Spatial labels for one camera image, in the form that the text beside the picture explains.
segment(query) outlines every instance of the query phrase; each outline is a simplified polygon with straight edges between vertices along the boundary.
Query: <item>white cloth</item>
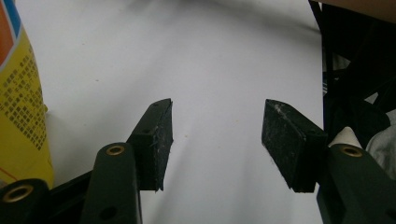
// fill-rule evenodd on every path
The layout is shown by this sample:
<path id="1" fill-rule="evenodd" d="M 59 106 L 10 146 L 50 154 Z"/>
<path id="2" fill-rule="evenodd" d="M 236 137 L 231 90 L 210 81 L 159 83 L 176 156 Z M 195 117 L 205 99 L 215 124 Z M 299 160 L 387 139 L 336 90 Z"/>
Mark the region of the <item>white cloth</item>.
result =
<path id="1" fill-rule="evenodd" d="M 390 120 L 390 125 L 395 125 L 396 124 L 396 109 L 389 111 L 387 113 L 389 120 Z"/>
<path id="2" fill-rule="evenodd" d="M 396 180 L 396 125 L 376 134 L 367 145 L 366 150 L 384 169 L 391 179 Z"/>

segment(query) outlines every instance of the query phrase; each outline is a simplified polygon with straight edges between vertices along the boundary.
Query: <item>black plastic mount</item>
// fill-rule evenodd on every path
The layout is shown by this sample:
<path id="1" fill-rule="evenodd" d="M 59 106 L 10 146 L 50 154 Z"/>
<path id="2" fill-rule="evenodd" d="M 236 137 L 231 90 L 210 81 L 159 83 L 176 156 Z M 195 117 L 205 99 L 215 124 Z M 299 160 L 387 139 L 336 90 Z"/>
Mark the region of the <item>black plastic mount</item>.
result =
<path id="1" fill-rule="evenodd" d="M 127 143 L 103 147 L 91 172 L 49 190 L 39 179 L 0 189 L 0 223 L 142 223 L 141 189 L 163 189 L 172 101 L 152 104 Z"/>
<path id="2" fill-rule="evenodd" d="M 325 146 L 326 133 L 292 106 L 267 100 L 262 142 L 295 192 L 316 183 L 324 224 L 396 223 L 396 183 L 361 148 Z"/>

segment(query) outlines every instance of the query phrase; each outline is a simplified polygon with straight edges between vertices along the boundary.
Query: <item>yellow package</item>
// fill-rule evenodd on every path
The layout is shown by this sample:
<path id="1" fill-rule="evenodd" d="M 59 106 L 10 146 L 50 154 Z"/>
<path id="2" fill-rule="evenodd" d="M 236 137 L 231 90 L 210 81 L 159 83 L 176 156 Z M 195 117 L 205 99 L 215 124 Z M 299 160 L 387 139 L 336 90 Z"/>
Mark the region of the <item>yellow package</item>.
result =
<path id="1" fill-rule="evenodd" d="M 0 188 L 26 178 L 53 184 L 35 55 L 12 0 L 0 0 Z"/>

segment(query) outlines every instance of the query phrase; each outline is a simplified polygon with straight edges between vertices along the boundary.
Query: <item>black rubber pad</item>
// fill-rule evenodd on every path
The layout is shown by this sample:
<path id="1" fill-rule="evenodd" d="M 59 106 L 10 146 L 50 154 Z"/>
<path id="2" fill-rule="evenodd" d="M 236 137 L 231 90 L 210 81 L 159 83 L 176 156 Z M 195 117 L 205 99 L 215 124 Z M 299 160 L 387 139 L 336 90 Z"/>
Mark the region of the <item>black rubber pad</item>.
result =
<path id="1" fill-rule="evenodd" d="M 266 100 L 262 143 L 295 192 L 313 192 L 327 134 L 291 105 Z"/>
<path id="2" fill-rule="evenodd" d="M 134 148 L 139 189 L 163 190 L 163 178 L 173 143 L 171 99 L 150 105 L 127 143 Z"/>

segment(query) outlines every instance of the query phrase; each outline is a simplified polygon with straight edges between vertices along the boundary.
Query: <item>white surface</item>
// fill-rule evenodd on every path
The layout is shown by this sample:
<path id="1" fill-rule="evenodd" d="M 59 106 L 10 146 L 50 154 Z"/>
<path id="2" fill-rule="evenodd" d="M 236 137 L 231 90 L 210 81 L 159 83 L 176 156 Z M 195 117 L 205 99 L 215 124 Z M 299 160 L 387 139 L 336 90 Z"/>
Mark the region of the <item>white surface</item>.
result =
<path id="1" fill-rule="evenodd" d="M 172 98 L 175 143 L 164 192 L 142 192 L 144 223 L 321 223 L 316 195 L 289 190 L 261 144 L 267 98 L 322 126 L 309 5 L 224 2 L 17 1 L 49 108 L 56 185 Z"/>

